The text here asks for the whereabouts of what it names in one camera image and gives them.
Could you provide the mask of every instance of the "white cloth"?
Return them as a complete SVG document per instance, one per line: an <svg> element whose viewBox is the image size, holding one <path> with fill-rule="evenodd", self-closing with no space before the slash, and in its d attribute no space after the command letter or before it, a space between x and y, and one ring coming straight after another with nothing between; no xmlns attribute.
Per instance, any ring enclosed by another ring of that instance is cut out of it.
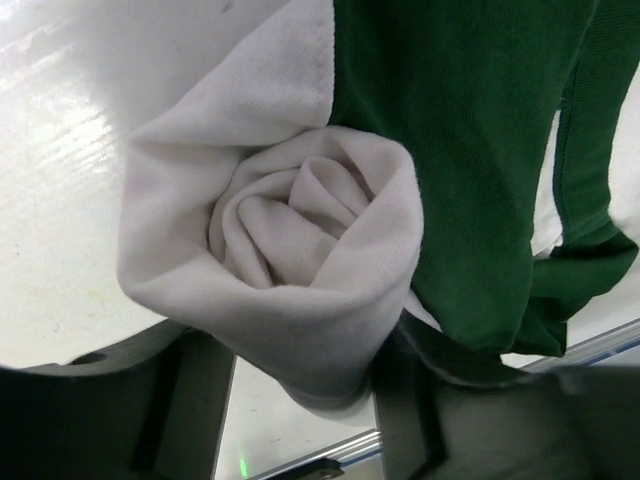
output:
<svg viewBox="0 0 640 480"><path fill-rule="evenodd" d="M333 33L331 1L292 0L133 135L118 264L135 301L318 408L361 384L423 230L407 151L324 128Z"/></svg>
<svg viewBox="0 0 640 480"><path fill-rule="evenodd" d="M163 175L162 163L177 161L180 149L158 148L145 161L156 162ZM301 403L344 405L394 327L417 264L423 219L410 155L381 137L327 127L268 148L235 170L220 161L207 173L202 202L213 206L207 229L195 226L186 209L181 218L163 209L192 204L188 181L140 197L145 178L128 178L124 290L210 332ZM135 216L127 215L129 207ZM136 228L141 221L151 230ZM180 238L142 259L137 251L166 240L150 237L157 225Z"/></svg>

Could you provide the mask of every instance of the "white surface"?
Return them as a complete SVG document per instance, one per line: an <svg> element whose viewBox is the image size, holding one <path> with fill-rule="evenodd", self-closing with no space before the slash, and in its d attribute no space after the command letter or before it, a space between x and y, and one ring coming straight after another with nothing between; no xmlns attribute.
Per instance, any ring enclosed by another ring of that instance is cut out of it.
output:
<svg viewBox="0 0 640 480"><path fill-rule="evenodd" d="M123 139L282 3L0 0L0 363L64 362L157 321L115 283ZM640 169L638 92L636 81L616 152ZM634 202L614 198L622 209ZM639 316L628 307L639 281L592 302L571 340ZM241 459L254 475L371 426L370 403L322 420L241 364L216 478L242 478Z"/></svg>

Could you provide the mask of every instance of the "green fabric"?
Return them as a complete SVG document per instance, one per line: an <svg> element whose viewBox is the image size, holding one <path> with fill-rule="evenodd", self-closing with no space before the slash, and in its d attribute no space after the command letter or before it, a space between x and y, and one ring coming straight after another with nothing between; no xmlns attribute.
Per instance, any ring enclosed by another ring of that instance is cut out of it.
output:
<svg viewBox="0 0 640 480"><path fill-rule="evenodd" d="M394 139L413 155L425 214L413 288L444 333L474 350L561 355L564 322L635 256L606 212L611 135L638 47L615 52L637 37L638 4L335 2L330 123ZM610 74L583 79L583 65L599 62ZM569 243L534 262L537 185L563 93L555 189Z"/></svg>

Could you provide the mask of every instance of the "white table surface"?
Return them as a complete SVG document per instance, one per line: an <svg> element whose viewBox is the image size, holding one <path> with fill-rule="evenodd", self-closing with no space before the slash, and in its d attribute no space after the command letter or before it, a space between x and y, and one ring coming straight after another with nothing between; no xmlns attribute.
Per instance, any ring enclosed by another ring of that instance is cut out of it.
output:
<svg viewBox="0 0 640 480"><path fill-rule="evenodd" d="M160 320L115 280L124 140L284 2L0 0L0 363L64 363ZM617 148L640 159L636 134L628 127ZM640 303L629 306L638 283L593 302L572 341L640 317ZM256 475L374 424L370 402L322 419L240 362L216 479Z"/></svg>

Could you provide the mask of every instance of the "metal edge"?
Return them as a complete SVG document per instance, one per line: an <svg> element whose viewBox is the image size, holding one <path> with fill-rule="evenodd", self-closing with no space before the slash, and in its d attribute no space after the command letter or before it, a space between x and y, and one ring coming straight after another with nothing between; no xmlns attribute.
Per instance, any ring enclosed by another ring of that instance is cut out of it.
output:
<svg viewBox="0 0 640 480"><path fill-rule="evenodd" d="M343 442L334 444L323 450L318 450L293 462L286 463L273 470L251 477L248 480L268 480L322 458L337 460L343 468L346 468L378 454L380 449L380 432L377 430L368 430Z"/></svg>
<svg viewBox="0 0 640 480"><path fill-rule="evenodd" d="M542 358L522 368L540 373L568 365L593 365L636 346L640 346L640 318L570 347L562 358Z"/></svg>

